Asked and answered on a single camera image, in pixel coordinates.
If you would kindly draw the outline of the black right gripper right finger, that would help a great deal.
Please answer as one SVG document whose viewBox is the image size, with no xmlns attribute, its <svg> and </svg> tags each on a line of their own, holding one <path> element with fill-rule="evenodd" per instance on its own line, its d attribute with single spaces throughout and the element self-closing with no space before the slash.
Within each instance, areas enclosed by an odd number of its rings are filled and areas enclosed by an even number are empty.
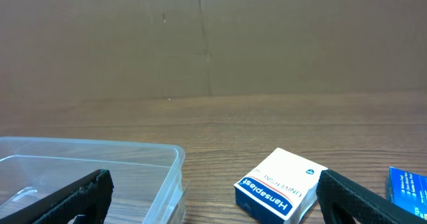
<svg viewBox="0 0 427 224">
<path fill-rule="evenodd" d="M 325 224 L 426 224 L 331 169 L 321 172 L 316 195 Z"/>
</svg>

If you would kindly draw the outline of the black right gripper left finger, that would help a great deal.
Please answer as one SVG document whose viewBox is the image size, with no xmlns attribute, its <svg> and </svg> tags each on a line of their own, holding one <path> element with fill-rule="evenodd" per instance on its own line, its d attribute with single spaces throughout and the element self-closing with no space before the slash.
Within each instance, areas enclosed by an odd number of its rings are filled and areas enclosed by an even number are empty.
<svg viewBox="0 0 427 224">
<path fill-rule="evenodd" d="M 103 223 L 111 205 L 113 181 L 98 169 L 41 200 L 1 219 L 1 224 Z"/>
</svg>

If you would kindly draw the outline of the blue Vicks lozenges box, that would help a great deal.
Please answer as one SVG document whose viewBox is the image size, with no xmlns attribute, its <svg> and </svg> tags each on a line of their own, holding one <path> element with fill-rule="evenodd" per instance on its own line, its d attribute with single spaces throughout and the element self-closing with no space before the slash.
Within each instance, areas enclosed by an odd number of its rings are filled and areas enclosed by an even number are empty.
<svg viewBox="0 0 427 224">
<path fill-rule="evenodd" d="M 426 220 L 426 176 L 390 167 L 386 196 L 393 204 Z"/>
</svg>

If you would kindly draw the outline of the white blue Hansaplast box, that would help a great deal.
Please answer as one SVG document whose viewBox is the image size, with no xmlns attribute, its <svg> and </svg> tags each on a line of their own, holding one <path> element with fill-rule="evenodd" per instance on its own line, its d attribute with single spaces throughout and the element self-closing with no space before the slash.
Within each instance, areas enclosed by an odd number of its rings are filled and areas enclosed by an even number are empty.
<svg viewBox="0 0 427 224">
<path fill-rule="evenodd" d="M 236 204 L 260 223 L 299 223 L 327 168 L 277 148 L 234 184 Z"/>
</svg>

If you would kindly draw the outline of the clear plastic container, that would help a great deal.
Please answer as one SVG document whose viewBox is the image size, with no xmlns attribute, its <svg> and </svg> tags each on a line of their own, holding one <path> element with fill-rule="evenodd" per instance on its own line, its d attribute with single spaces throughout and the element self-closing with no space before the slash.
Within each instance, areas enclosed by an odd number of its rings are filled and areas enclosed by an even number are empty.
<svg viewBox="0 0 427 224">
<path fill-rule="evenodd" d="M 182 223 L 186 214 L 176 145 L 41 137 L 1 138 L 1 216 L 98 170 L 114 189 L 106 223 Z"/>
</svg>

